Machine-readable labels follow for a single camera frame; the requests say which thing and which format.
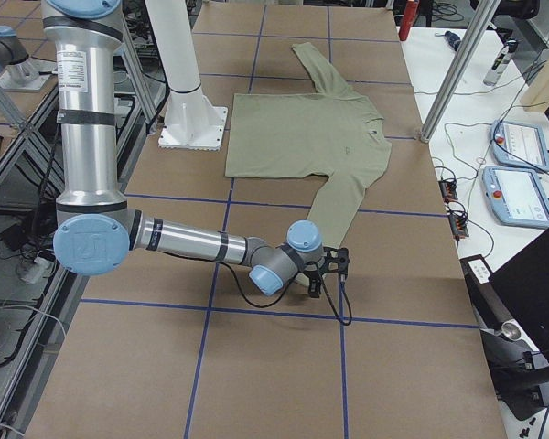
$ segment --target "white sticker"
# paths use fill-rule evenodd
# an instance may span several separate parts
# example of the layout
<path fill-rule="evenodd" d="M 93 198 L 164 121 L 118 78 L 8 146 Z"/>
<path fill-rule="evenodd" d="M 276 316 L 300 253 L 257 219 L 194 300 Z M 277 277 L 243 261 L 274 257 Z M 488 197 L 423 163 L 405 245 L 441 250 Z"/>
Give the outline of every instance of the white sticker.
<path fill-rule="evenodd" d="M 88 92 L 88 72 L 85 52 L 57 52 L 59 91 Z"/>
<path fill-rule="evenodd" d="M 476 275 L 478 282 L 481 284 L 487 284 L 490 278 L 490 271 L 488 267 L 484 264 L 481 259 L 476 259 L 474 261 L 468 262 L 469 268 L 472 269 L 472 272 Z"/>

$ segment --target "red object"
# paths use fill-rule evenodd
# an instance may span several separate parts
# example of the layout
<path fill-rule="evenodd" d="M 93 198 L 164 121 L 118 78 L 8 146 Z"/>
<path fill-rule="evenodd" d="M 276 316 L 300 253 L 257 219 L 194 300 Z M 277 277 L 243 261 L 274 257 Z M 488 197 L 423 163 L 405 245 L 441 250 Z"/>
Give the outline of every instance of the red object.
<path fill-rule="evenodd" d="M 419 7 L 419 0 L 408 0 L 406 7 L 404 8 L 403 19 L 401 20 L 401 28 L 399 29 L 399 39 L 406 41 L 409 37 L 409 30 L 413 26 L 415 19 L 417 18 L 417 8 Z"/>

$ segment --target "warning label sticker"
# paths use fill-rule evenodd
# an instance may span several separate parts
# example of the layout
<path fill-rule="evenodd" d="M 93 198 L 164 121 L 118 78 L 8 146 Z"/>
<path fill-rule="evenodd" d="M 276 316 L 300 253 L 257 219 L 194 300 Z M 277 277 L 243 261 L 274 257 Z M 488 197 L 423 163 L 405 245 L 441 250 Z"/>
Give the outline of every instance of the warning label sticker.
<path fill-rule="evenodd" d="M 57 52 L 59 91 L 88 92 L 88 73 L 85 52 L 62 50 Z"/>

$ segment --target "black monitor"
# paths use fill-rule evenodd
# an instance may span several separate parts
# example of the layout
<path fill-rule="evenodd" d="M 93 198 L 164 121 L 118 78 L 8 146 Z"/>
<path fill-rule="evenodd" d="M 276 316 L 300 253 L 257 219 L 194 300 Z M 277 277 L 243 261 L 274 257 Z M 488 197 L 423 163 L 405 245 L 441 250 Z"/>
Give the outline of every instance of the black monitor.
<path fill-rule="evenodd" d="M 492 274 L 490 283 L 549 361 L 549 229 Z"/>

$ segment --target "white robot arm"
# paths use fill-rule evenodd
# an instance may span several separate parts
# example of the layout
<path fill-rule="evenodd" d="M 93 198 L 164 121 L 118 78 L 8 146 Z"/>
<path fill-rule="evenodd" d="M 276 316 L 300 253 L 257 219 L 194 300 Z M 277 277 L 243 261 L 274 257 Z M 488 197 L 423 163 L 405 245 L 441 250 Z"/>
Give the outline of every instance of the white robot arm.
<path fill-rule="evenodd" d="M 185 9 L 185 2 L 177 3 Z M 42 10 L 58 59 L 65 190 L 57 199 L 54 249 L 63 266 L 84 275 L 107 273 L 129 250 L 144 248 L 253 267 L 250 276 L 267 295 L 297 273 L 307 273 L 316 284 L 330 271 L 338 256 L 323 247 L 309 221 L 293 224 L 286 242 L 272 248 L 259 238 L 201 230 L 129 209 L 117 185 L 113 107 L 113 53 L 123 39 L 121 0 L 43 0 Z M 347 270 L 347 253 L 341 260 Z"/>

